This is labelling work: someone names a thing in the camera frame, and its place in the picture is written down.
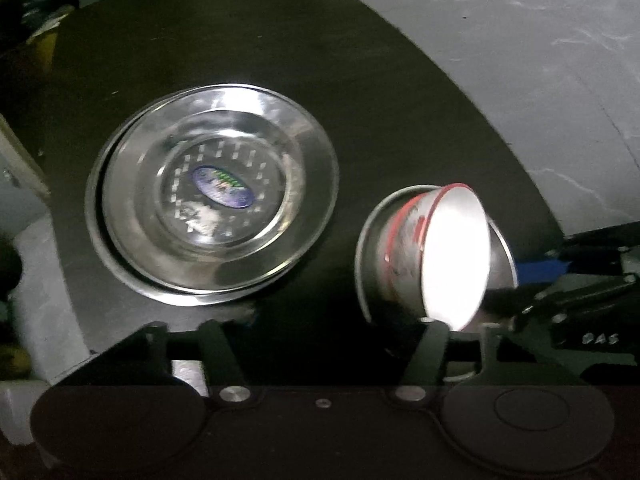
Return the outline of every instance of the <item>metal bowl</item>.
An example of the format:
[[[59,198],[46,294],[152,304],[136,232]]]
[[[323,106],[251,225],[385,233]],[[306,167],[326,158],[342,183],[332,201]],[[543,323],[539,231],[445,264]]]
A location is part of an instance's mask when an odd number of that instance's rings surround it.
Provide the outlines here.
[[[87,221],[127,285],[178,295],[165,303],[219,303],[272,282],[308,250],[337,181],[328,137],[296,103],[252,86],[196,88],[114,134],[89,179]]]
[[[392,193],[373,209],[362,227],[356,246],[354,268],[358,302],[367,322],[380,324],[390,320],[389,312],[384,312],[382,316],[376,315],[382,310],[388,311],[392,308],[392,305],[382,298],[376,279],[376,248],[385,224],[408,200],[438,188],[439,186],[428,185],[411,186]],[[518,286],[518,278],[511,251],[495,223],[489,217],[487,217],[487,222],[490,228],[491,242],[491,263],[487,290],[515,288]],[[487,320],[484,319],[486,316],[481,310],[478,311],[474,319],[479,318]]]

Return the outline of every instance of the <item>white cup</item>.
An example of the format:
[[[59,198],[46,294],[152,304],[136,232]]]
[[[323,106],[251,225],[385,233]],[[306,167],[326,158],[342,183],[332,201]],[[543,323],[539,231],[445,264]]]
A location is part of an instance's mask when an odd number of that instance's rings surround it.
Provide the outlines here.
[[[417,319],[462,330],[486,290],[490,231],[482,204],[465,184],[407,201],[386,223],[376,251],[382,296]]]

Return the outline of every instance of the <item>oval sticker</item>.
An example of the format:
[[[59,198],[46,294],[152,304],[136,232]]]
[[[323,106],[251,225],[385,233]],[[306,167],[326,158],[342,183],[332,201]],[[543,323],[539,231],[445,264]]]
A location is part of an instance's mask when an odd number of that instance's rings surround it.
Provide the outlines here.
[[[213,166],[200,166],[191,173],[193,183],[214,202],[234,209],[249,207],[254,194],[239,178]]]

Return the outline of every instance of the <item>black wooden table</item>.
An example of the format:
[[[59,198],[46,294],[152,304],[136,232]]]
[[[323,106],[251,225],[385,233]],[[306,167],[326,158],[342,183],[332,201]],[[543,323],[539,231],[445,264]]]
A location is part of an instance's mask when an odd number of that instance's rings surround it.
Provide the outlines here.
[[[381,383],[394,364],[362,319],[353,256],[367,215],[386,195],[465,182],[516,257],[561,241],[538,190],[480,112],[357,0],[104,0],[62,23],[52,79],[44,169],[68,291],[95,351],[155,320],[191,330],[206,319],[248,318],[228,333],[254,382]],[[136,110],[225,82],[280,92],[324,126],[340,165],[334,215],[296,268],[256,296],[201,308],[157,303],[121,284],[95,254],[86,180]]]

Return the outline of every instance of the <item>red rim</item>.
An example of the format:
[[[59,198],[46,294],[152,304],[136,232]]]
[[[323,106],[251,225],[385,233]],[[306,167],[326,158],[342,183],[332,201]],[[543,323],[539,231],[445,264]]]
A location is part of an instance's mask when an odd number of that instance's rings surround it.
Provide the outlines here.
[[[449,191],[457,187],[465,187],[466,189],[468,189],[469,191],[475,194],[473,189],[471,189],[466,184],[456,183],[456,184],[449,184],[448,186],[441,187],[440,192],[438,193],[438,196],[433,201],[433,204],[431,204],[431,208],[429,209],[429,213],[427,214],[426,218],[424,219],[424,221],[419,223],[418,226],[416,226],[416,232],[414,233],[414,241],[418,242],[418,252],[420,253],[420,263],[418,264],[418,272],[420,273],[420,291],[422,291],[422,262],[423,262],[422,254],[424,253],[424,241],[427,236],[427,230],[429,229],[429,225],[431,224],[431,219],[433,218],[435,209],[440,203],[440,201],[444,198],[444,196]],[[386,249],[385,249],[385,275],[386,275],[386,282],[389,287],[389,290],[391,290],[391,292],[394,295],[396,294],[396,290],[393,287],[391,282],[391,251],[393,249],[393,242],[396,236],[398,235],[398,231],[400,230],[400,226],[402,222],[405,220],[406,216],[409,214],[409,211],[411,210],[411,208],[415,205],[415,203],[417,203],[422,197],[424,197],[428,193],[429,192],[422,193],[418,196],[415,196],[414,198],[409,200],[409,202],[404,204],[404,206],[402,206],[394,216],[394,219],[391,224],[391,228],[389,229],[389,234],[386,239]]]

